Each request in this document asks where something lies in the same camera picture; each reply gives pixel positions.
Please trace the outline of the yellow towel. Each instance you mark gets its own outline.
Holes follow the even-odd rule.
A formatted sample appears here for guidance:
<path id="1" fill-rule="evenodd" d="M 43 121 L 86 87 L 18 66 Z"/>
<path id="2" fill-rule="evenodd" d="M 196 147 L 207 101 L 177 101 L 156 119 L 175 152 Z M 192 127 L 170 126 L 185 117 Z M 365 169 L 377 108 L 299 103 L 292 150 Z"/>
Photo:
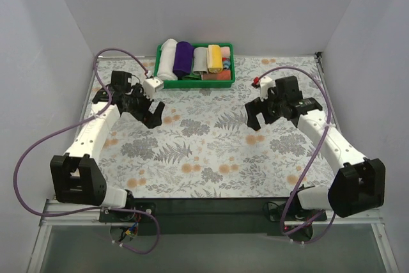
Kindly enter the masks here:
<path id="1" fill-rule="evenodd" d="M 217 74 L 223 71 L 222 51 L 219 45 L 208 46 L 207 67 L 210 74 Z"/>

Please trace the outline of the grey towel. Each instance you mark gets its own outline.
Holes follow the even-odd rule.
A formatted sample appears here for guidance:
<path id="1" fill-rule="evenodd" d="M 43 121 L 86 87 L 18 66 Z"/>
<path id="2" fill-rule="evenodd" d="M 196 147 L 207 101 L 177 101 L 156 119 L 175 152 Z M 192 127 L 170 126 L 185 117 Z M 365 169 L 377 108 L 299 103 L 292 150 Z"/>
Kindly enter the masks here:
<path id="1" fill-rule="evenodd" d="M 196 47 L 193 53 L 192 73 L 194 75 L 203 75 L 208 73 L 207 47 Z"/>

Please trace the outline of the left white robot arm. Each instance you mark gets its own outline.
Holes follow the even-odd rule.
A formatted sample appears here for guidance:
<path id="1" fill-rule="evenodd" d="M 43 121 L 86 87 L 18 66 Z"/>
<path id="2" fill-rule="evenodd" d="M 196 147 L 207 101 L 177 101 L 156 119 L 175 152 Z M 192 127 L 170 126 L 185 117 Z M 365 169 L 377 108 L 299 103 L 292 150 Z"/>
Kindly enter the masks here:
<path id="1" fill-rule="evenodd" d="M 125 189 L 108 186 L 98 162 L 114 124 L 123 113 L 132 115 L 149 129 L 162 124 L 164 103 L 150 111 L 154 95 L 164 83 L 157 77 L 131 83 L 132 75 L 114 71 L 108 85 L 92 100 L 91 121 L 82 126 L 63 155 L 53 156 L 50 170 L 56 199 L 60 203 L 124 208 L 130 198 Z"/>

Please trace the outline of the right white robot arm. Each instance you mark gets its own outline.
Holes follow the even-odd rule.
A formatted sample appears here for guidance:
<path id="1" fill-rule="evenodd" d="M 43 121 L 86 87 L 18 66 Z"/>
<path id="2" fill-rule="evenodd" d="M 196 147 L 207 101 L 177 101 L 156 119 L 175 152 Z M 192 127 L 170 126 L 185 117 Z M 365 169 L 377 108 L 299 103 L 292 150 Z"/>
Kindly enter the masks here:
<path id="1" fill-rule="evenodd" d="M 289 120 L 319 149 L 335 175 L 329 187 L 297 189 L 290 208 L 331 210 L 339 217 L 349 217 L 384 204 L 383 162 L 367 158 L 330 126 L 318 101 L 303 97 L 295 76 L 276 80 L 257 77 L 252 85 L 260 90 L 260 95 L 245 105 L 248 127 L 261 128 L 258 114 L 262 114 L 267 124 L 280 118 Z"/>

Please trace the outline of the green plastic tray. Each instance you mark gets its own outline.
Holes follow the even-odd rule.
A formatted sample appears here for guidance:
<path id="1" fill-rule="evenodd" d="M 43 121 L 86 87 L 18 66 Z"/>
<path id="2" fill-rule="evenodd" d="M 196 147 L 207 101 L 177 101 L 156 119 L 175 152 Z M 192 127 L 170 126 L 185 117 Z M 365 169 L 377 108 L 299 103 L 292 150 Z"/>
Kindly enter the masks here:
<path id="1" fill-rule="evenodd" d="M 191 43 L 193 47 L 207 47 L 209 45 L 219 45 L 220 47 L 229 47 L 230 50 L 230 79 L 229 80 L 177 80 L 177 81 L 164 81 L 165 89 L 196 89 L 196 88 L 230 88 L 236 81 L 235 76 L 235 61 L 233 45 L 229 42 L 201 42 Z"/>

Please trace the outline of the white rolled towel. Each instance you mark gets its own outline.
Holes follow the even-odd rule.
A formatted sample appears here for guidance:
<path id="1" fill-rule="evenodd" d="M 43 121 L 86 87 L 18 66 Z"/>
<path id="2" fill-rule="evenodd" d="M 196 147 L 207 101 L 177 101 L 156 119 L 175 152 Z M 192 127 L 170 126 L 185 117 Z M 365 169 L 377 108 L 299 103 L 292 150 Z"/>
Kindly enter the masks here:
<path id="1" fill-rule="evenodd" d="M 173 72 L 176 46 L 177 41 L 170 38 L 166 40 L 160 48 L 161 53 L 158 62 L 157 77 L 162 81 L 178 80 Z"/>

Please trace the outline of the brown rolled towel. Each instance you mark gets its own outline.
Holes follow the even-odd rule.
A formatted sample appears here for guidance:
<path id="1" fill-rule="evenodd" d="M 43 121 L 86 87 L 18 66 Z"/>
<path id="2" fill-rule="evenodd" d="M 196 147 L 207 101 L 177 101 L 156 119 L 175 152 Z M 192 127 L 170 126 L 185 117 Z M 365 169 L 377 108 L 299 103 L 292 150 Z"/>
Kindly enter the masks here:
<path id="1" fill-rule="evenodd" d="M 219 73 L 208 73 L 203 74 L 201 79 L 204 81 L 230 81 L 231 80 L 231 71 L 222 70 Z"/>

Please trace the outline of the green rolled towel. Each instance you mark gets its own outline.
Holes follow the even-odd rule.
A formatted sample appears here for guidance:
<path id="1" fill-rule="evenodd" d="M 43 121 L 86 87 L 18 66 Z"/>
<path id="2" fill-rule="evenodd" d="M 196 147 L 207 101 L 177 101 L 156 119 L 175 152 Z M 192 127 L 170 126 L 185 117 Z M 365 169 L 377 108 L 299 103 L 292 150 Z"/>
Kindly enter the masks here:
<path id="1" fill-rule="evenodd" d="M 201 74 L 188 74 L 181 78 L 183 81 L 200 81 L 202 79 Z"/>

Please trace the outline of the purple rolled towel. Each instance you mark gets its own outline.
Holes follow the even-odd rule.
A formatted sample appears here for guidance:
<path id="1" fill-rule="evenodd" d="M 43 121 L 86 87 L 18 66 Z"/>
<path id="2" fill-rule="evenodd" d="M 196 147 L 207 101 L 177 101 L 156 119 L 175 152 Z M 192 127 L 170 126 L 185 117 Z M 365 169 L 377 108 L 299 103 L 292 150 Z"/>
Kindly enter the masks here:
<path id="1" fill-rule="evenodd" d="M 191 73 L 194 47 L 185 41 L 176 44 L 173 73 L 178 79 Z"/>

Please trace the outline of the floral table mat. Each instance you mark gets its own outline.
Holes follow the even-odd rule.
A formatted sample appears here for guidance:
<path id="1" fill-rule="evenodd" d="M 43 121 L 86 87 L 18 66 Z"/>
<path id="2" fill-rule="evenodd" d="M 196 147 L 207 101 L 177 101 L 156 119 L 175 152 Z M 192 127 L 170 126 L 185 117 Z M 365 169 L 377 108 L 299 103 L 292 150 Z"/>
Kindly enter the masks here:
<path id="1" fill-rule="evenodd" d="M 329 186 L 333 171 L 290 121 L 260 130 L 247 126 L 245 104 L 258 96 L 253 78 L 294 75 L 305 97 L 323 104 L 319 68 L 312 56 L 235 58 L 235 82 L 223 89 L 168 89 L 162 124 L 146 128 L 124 113 L 100 152 L 107 183 L 142 198 L 280 197 L 301 181 Z"/>

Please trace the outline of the blue patterned rolled towel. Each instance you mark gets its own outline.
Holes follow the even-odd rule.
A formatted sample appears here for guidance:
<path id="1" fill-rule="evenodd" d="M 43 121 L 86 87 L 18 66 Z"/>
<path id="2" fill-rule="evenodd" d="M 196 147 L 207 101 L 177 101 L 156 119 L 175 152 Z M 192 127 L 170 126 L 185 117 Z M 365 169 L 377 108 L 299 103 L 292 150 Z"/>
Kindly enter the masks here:
<path id="1" fill-rule="evenodd" d="M 222 67 L 224 70 L 229 70 L 231 68 L 230 58 L 222 58 Z"/>

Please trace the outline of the pink rolled towel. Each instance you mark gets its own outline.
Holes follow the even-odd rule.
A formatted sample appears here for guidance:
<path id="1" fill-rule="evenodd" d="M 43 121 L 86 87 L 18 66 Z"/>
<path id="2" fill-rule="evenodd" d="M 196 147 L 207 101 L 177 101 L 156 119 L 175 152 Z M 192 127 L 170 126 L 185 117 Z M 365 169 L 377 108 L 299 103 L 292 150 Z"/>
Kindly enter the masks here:
<path id="1" fill-rule="evenodd" d="M 229 59 L 231 57 L 231 49 L 229 46 L 223 46 L 220 48 L 222 58 Z"/>

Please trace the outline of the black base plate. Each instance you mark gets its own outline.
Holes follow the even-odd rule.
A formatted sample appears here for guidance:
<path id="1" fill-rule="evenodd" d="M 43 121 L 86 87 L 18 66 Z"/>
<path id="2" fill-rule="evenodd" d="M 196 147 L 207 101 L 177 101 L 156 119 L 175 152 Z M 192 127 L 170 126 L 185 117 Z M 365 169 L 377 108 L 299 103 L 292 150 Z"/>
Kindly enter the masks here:
<path id="1" fill-rule="evenodd" d="M 162 235 L 280 235 L 287 197 L 135 198 L 132 208 L 150 210 Z"/>

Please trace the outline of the aluminium frame rail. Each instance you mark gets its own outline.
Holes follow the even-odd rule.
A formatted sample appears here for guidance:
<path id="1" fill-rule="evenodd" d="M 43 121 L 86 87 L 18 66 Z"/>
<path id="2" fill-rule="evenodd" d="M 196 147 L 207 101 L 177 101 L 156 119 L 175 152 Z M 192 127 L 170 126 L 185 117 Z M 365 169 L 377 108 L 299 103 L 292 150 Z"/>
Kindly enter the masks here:
<path id="1" fill-rule="evenodd" d="M 129 249 L 113 244 L 119 224 L 96 210 L 47 202 L 30 272 L 398 272 L 378 212 L 319 222 L 313 244 L 257 234 L 140 236 Z"/>

